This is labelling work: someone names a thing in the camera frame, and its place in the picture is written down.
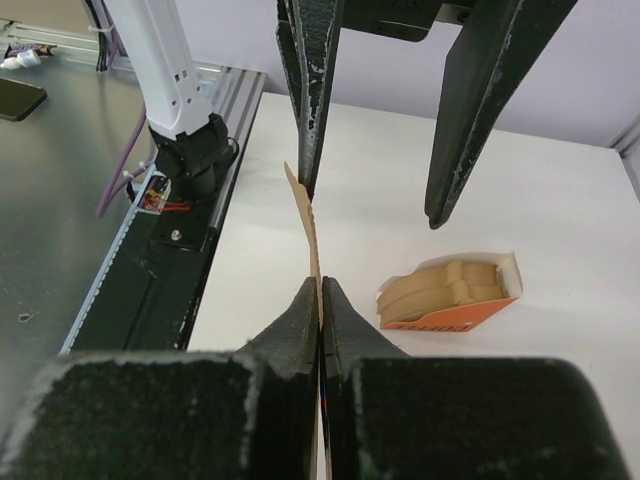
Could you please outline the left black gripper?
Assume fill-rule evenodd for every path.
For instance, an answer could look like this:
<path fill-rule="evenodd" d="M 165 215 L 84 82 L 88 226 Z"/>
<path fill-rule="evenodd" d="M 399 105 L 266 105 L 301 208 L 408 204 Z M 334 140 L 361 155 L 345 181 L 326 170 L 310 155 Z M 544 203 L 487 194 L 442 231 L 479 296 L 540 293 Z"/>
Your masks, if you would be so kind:
<path fill-rule="evenodd" d="M 571 0 L 278 0 L 276 39 L 298 130 L 298 182 L 312 198 L 341 27 L 420 42 L 436 22 L 465 23 L 445 61 L 425 195 L 429 226 L 441 228 L 506 104 L 575 5 Z"/>

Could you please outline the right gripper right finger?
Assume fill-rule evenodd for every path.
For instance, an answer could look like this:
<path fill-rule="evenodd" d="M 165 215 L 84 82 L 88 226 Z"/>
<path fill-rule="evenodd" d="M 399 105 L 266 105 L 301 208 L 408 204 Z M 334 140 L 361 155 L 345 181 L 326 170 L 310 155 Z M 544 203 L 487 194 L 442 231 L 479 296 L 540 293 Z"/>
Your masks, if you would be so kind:
<path fill-rule="evenodd" d="M 337 279 L 324 277 L 323 372 L 329 383 L 345 383 L 360 359 L 406 359 L 409 355 L 362 317 Z"/>

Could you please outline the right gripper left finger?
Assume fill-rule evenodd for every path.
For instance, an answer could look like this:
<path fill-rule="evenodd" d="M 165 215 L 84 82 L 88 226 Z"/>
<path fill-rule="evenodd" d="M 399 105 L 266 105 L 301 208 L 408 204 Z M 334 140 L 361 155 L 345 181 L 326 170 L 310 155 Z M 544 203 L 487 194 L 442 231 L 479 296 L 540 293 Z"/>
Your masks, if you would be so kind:
<path fill-rule="evenodd" d="M 289 307 L 238 350 L 255 355 L 285 380 L 316 374 L 319 307 L 316 279 L 306 278 Z"/>

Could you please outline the single brown coffee filter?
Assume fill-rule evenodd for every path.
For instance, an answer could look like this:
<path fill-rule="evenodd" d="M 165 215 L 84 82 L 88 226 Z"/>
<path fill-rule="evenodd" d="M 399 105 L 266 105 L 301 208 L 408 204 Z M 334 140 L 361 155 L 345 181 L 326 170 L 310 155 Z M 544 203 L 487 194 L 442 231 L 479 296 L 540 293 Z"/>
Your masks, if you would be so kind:
<path fill-rule="evenodd" d="M 320 268 L 319 246 L 317 238 L 316 223 L 307 189 L 298 181 L 296 175 L 292 172 L 289 164 L 284 163 L 285 175 L 291 187 L 291 191 L 296 203 L 296 207 L 300 216 L 302 227 L 306 236 L 309 247 L 309 273 L 315 281 L 316 300 L 318 308 L 318 334 L 317 345 L 318 353 L 316 354 L 316 363 L 318 365 L 318 474 L 319 479 L 331 478 L 331 460 L 329 450 L 329 440 L 326 432 L 326 408 L 324 405 L 324 380 L 323 380 L 323 362 L 324 362 L 324 305 L 323 305 L 323 276 Z"/>

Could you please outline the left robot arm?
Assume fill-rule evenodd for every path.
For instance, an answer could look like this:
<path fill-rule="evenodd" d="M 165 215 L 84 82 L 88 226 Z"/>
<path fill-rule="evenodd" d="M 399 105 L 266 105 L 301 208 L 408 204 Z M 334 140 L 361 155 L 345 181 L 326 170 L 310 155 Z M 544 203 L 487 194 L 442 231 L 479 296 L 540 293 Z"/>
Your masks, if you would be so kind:
<path fill-rule="evenodd" d="M 157 164 L 185 200 L 212 197 L 233 154 L 197 78 L 172 1 L 111 1 L 137 76 Z M 570 1 L 453 1 L 461 25 L 446 57 L 424 211 L 450 218 L 508 101 L 573 9 Z M 298 180 L 315 192 L 340 34 L 426 38 L 440 1 L 281 1 L 276 38 L 298 129 Z"/>

